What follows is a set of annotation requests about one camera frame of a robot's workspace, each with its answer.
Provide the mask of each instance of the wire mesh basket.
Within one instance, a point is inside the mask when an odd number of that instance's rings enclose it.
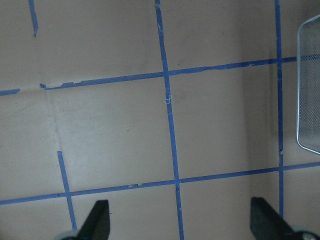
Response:
[[[297,142],[320,154],[320,15],[297,34]]]

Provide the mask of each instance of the tape strip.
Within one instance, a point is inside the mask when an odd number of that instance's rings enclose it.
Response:
[[[296,62],[297,58],[285,57],[282,61],[284,63]],[[227,69],[245,68],[250,66],[254,67],[254,66],[261,66],[261,65],[270,65],[270,64],[276,64],[276,63],[277,63],[277,59],[272,58],[272,59],[265,59],[265,60],[229,63],[229,64],[217,65],[217,66],[201,66],[201,67],[192,67],[192,68],[184,68],[184,69],[177,69],[177,70],[168,70],[168,75],[174,76],[179,74],[194,74],[194,73],[199,73],[199,72],[209,71],[209,70],[227,70]],[[84,80],[81,82],[65,82],[61,86],[56,86],[56,87],[47,87],[45,84],[40,84],[40,88],[45,90],[67,89],[67,88],[76,88],[76,87],[83,87],[83,86],[90,86],[90,85],[127,82],[127,81],[161,78],[161,77],[164,77],[163,72],[153,72],[153,73],[145,73],[145,74],[137,74],[137,75]]]
[[[0,91],[0,96],[14,95],[20,92],[20,88]]]
[[[72,229],[76,230],[77,223],[76,223],[76,218],[75,218],[74,207],[72,205],[72,199],[71,199],[71,193],[70,193],[69,184],[68,184],[68,178],[67,178],[66,167],[65,167],[65,163],[64,163],[64,157],[63,157],[61,151],[58,151],[57,155],[58,155],[58,160],[59,160],[59,165],[60,165],[60,170],[61,170],[63,187],[64,187],[64,191],[65,191],[65,195],[66,195],[66,200],[68,203],[68,209],[69,209]]]
[[[30,196],[30,197],[22,197],[10,200],[0,200],[0,205],[7,205],[7,204],[19,204],[19,203],[26,203],[26,202],[33,202],[45,199],[56,199],[56,198],[64,198],[66,197],[65,193],[54,193],[54,194],[47,194],[47,195],[40,195],[40,196]]]
[[[271,167],[271,168],[263,168],[257,170],[249,170],[249,171],[237,171],[237,172],[230,172],[230,173],[222,173],[222,174],[215,174],[215,175],[208,175],[208,176],[196,176],[196,177],[189,177],[181,179],[181,183],[192,183],[192,182],[199,182],[199,181],[207,181],[207,180],[214,180],[214,179],[226,179],[226,178],[234,178],[234,177],[241,177],[241,176],[248,176],[248,175],[256,175],[256,174],[266,174],[277,172],[279,170],[278,167]]]
[[[163,77],[165,85],[165,99],[171,99],[171,90],[170,90],[170,78],[169,78],[169,69],[167,63],[167,55],[165,49],[165,37],[164,37],[164,28],[162,22],[162,14],[160,9],[160,0],[155,0],[155,13],[156,13],[156,22],[158,26],[158,36],[160,44],[160,52],[162,59],[163,67]],[[181,196],[180,196],[180,179],[179,179],[179,168],[178,168],[178,157],[177,157],[177,147],[176,147],[176,135],[175,135],[175,126],[174,126],[174,115],[172,112],[172,101],[166,102],[167,113],[168,113],[168,122],[169,122],[169,132],[170,132],[170,141],[171,141],[171,152],[172,152],[172,161],[173,161],[173,173],[175,180],[175,199],[176,199],[176,210],[178,217],[179,225],[179,237],[180,240],[184,240],[184,224],[183,224],[183,215],[181,207]]]
[[[78,196],[78,195],[87,195],[87,194],[100,194],[100,193],[116,192],[116,191],[131,190],[131,189],[142,189],[142,188],[150,188],[150,187],[173,185],[173,184],[175,184],[175,180],[157,181],[157,182],[143,183],[141,185],[133,184],[133,185],[111,186],[111,187],[98,188],[98,189],[74,191],[74,192],[71,192],[71,195]]]
[[[56,87],[46,87],[45,84],[40,84],[40,88],[45,90],[67,89],[67,88],[83,87],[83,86],[98,85],[98,84],[127,82],[127,81],[142,80],[142,79],[153,79],[153,78],[160,78],[163,76],[164,76],[163,72],[154,72],[154,73],[145,73],[145,74],[137,74],[137,75],[130,75],[130,76],[117,76],[117,77],[110,77],[110,78],[84,80],[76,83],[65,82],[61,86],[56,86]]]
[[[296,61],[297,61],[296,56],[282,58],[282,63],[292,63],[292,62],[296,62]]]
[[[306,169],[306,168],[314,168],[314,167],[320,167],[320,162],[284,166],[283,170],[290,171],[290,170]],[[263,169],[239,171],[239,172],[229,172],[229,173],[222,173],[222,174],[215,174],[215,175],[208,175],[208,176],[196,176],[196,177],[182,178],[179,180],[179,183],[184,184],[184,183],[201,182],[201,181],[208,181],[208,180],[215,180],[215,179],[234,178],[234,177],[241,177],[241,176],[266,174],[266,173],[272,173],[277,171],[279,171],[278,167],[271,167],[271,168],[263,168]],[[151,187],[157,187],[157,186],[176,185],[176,184],[177,184],[176,180],[156,181],[156,182],[147,182],[140,185],[133,184],[133,185],[123,185],[123,186],[112,186],[112,187],[105,187],[105,188],[98,188],[98,189],[89,189],[89,190],[82,190],[82,191],[73,191],[73,192],[70,192],[70,195],[79,196],[79,195],[88,195],[88,194],[99,194],[99,193],[124,191],[124,190],[130,190],[130,189],[151,188]],[[0,200],[0,205],[17,204],[17,203],[25,203],[25,202],[32,202],[32,201],[38,201],[38,200],[65,198],[65,197],[67,197],[67,194],[65,192],[54,193],[54,194],[47,194],[47,195],[40,195],[40,196],[16,198],[16,199],[10,199],[10,200]]]
[[[284,166],[283,170],[288,171],[288,170],[306,169],[306,168],[314,168],[314,167],[320,167],[320,162],[311,162],[311,163]]]
[[[236,63],[229,63],[225,65],[217,65],[217,66],[202,66],[202,67],[193,67],[193,68],[185,68],[179,70],[171,70],[169,74],[178,75],[178,74],[193,74],[199,73],[208,70],[227,70],[227,69],[236,69],[236,68],[245,68],[250,66],[261,66],[261,65],[269,65],[269,64],[276,64],[277,59],[265,59],[265,60],[257,60],[257,61],[244,61],[244,62],[236,62]]]
[[[35,10],[35,3],[34,0],[28,0],[29,1],[29,9],[31,14],[31,20],[32,20],[32,26],[33,26],[33,36],[35,37],[38,32],[38,20],[37,20],[37,14]]]
[[[283,85],[282,85],[282,45],[281,45],[281,17],[280,0],[274,1],[275,30],[276,30],[276,58],[277,58],[277,86],[278,86],[278,148],[279,148],[279,215],[284,217],[284,131],[283,131]]]

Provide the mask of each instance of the beige floor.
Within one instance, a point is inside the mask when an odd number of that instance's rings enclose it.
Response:
[[[178,240],[176,195],[186,240],[254,239],[252,196],[279,210],[275,1],[160,3],[169,71],[256,66],[169,72],[167,105],[154,0],[34,0],[36,37],[28,1],[1,4],[0,240],[72,229],[57,151],[77,227],[108,199],[111,240]],[[280,1],[284,218],[318,233],[320,156],[296,143],[297,69],[288,58],[298,27],[319,10],[316,0]],[[40,88],[131,75],[140,76]],[[12,89],[20,91],[3,94]],[[301,165],[309,163],[318,166]]]

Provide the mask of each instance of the blue painter's tape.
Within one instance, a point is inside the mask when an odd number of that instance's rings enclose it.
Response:
[[[29,9],[31,14],[31,20],[32,20],[32,26],[33,26],[33,36],[35,37],[38,32],[38,20],[37,20],[37,14],[35,10],[35,3],[34,0],[28,0],[29,1]]]
[[[297,61],[296,56],[282,58],[282,63],[292,63],[292,62],[296,62],[296,61]]]
[[[227,70],[227,69],[236,69],[236,68],[245,68],[249,66],[261,66],[261,65],[269,65],[276,64],[277,59],[265,59],[265,60],[256,60],[256,61],[244,61],[244,62],[236,62],[229,63],[225,65],[217,65],[217,66],[202,66],[202,67],[193,67],[193,68],[185,68],[179,70],[171,70],[169,71],[169,75],[178,75],[178,74],[193,74],[199,73],[208,70]]]
[[[175,183],[176,183],[175,180],[167,180],[167,181],[147,182],[147,183],[143,183],[141,185],[132,184],[132,185],[124,185],[124,186],[111,186],[111,187],[98,188],[98,189],[74,191],[74,192],[71,192],[71,195],[78,196],[78,195],[86,195],[86,194],[108,193],[108,192],[116,192],[116,191],[131,190],[131,189],[141,189],[141,188],[150,188],[150,187],[165,186],[165,185],[174,185]]]
[[[10,200],[0,200],[0,205],[19,204],[19,203],[38,201],[38,200],[56,199],[56,198],[64,198],[64,197],[66,197],[65,193],[54,193],[54,194],[47,194],[47,195],[40,195],[40,196],[22,197],[22,198],[10,199]]]
[[[311,162],[311,163],[284,166],[283,170],[288,171],[288,170],[306,169],[306,168],[314,168],[314,167],[320,167],[320,162]]]
[[[59,165],[60,165],[60,170],[61,170],[61,176],[62,176],[64,191],[65,191],[65,194],[66,194],[66,201],[67,201],[67,204],[68,204],[68,209],[69,209],[72,229],[76,230],[77,229],[77,223],[76,223],[74,207],[72,205],[72,199],[71,199],[71,193],[70,193],[69,184],[68,184],[68,178],[67,178],[66,167],[65,167],[65,163],[64,163],[64,157],[63,157],[63,154],[62,154],[61,151],[58,151],[57,155],[58,155],[58,160],[59,160]]]
[[[185,239],[184,221],[183,221],[183,217],[182,217],[181,195],[180,195],[180,186],[179,185],[177,185],[175,188],[175,201],[176,201],[176,210],[177,210],[177,215],[178,215],[179,237],[180,237],[180,239]]]
[[[266,173],[277,172],[278,170],[279,170],[278,167],[271,167],[271,168],[263,168],[263,169],[248,170],[248,171],[237,171],[237,172],[222,173],[222,174],[215,174],[215,175],[208,175],[208,176],[195,176],[195,177],[183,178],[181,179],[181,183],[192,183],[192,182],[207,181],[207,180],[214,180],[214,179],[225,179],[225,178],[234,178],[234,177],[256,175],[256,174],[266,174]]]
[[[163,27],[162,14],[160,9],[160,0],[155,0],[155,13],[156,13],[157,26],[158,26],[158,36],[159,36],[161,60],[162,60],[162,67],[163,67],[165,99],[171,99],[169,68],[168,68],[167,54],[165,49],[164,27]],[[176,147],[174,115],[172,111],[172,101],[170,101],[166,106],[167,106],[170,141],[171,141],[173,173],[174,173],[174,180],[176,182],[175,200],[176,200],[177,218],[178,218],[178,226],[179,226],[179,237],[180,237],[180,240],[184,240],[185,236],[184,236],[184,225],[183,225],[182,207],[181,207],[181,196],[180,196],[180,186],[179,186],[180,184],[179,167],[178,167],[178,156],[177,156],[177,147]]]
[[[70,189],[69,189],[69,184],[68,184],[68,179],[67,179],[67,173],[66,173],[66,167],[65,167],[65,163],[64,163],[64,157],[63,157],[61,151],[58,151],[57,155],[58,155],[58,160],[59,160],[59,165],[60,165],[60,170],[61,170],[61,175],[62,175],[64,191],[66,193],[69,193]]]
[[[117,76],[117,77],[110,77],[110,78],[84,80],[76,83],[65,82],[61,86],[56,86],[56,87],[46,87],[45,84],[40,84],[40,88],[45,90],[67,89],[67,88],[91,86],[91,85],[98,85],[98,84],[119,83],[119,82],[127,82],[127,81],[142,80],[142,79],[153,79],[153,78],[160,78],[163,76],[164,76],[163,72],[154,72],[154,73],[144,73],[144,74],[129,75],[129,76]]]
[[[279,148],[279,215],[284,217],[284,131],[283,131],[283,83],[282,83],[282,43],[280,0],[274,0],[276,58],[277,58],[277,87],[278,87],[278,148]]]
[[[20,88],[0,91],[0,96],[14,95],[20,92]]]

